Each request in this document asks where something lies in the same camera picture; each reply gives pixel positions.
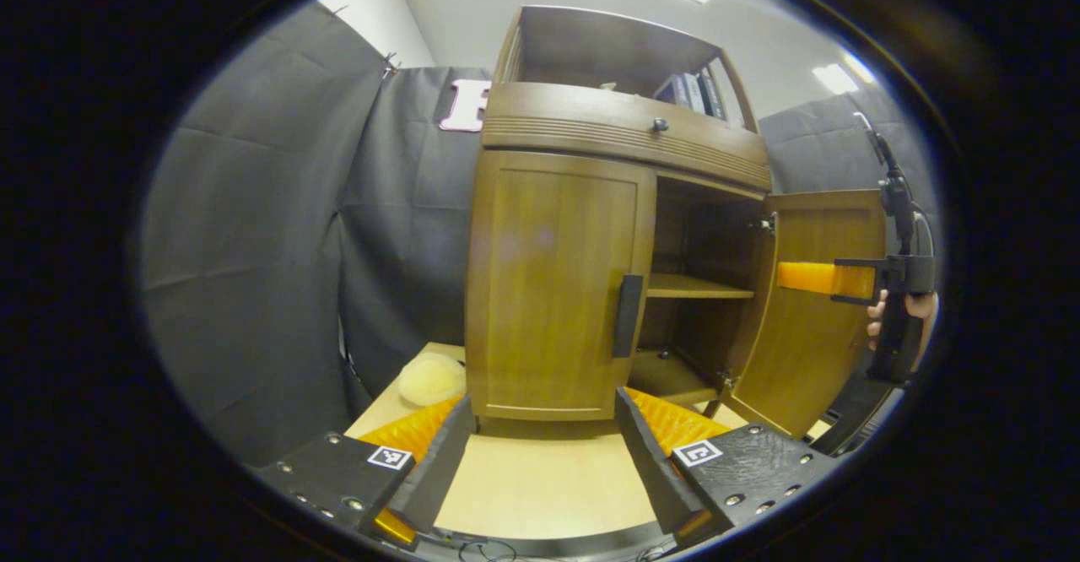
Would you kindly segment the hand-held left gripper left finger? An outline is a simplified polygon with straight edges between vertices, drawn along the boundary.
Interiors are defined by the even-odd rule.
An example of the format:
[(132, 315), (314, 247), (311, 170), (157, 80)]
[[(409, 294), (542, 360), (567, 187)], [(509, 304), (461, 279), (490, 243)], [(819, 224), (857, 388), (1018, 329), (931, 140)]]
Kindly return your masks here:
[(435, 530), (473, 427), (470, 397), (453, 397), (368, 434), (319, 434), (254, 473), (314, 516), (414, 550)]

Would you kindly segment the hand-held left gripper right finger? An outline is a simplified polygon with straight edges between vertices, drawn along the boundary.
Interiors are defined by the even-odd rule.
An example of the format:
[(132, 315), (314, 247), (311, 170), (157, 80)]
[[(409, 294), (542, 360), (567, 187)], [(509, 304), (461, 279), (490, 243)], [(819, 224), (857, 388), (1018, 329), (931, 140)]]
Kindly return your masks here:
[(783, 511), (841, 464), (766, 424), (729, 428), (627, 386), (615, 392), (615, 419), (661, 531), (679, 546)]

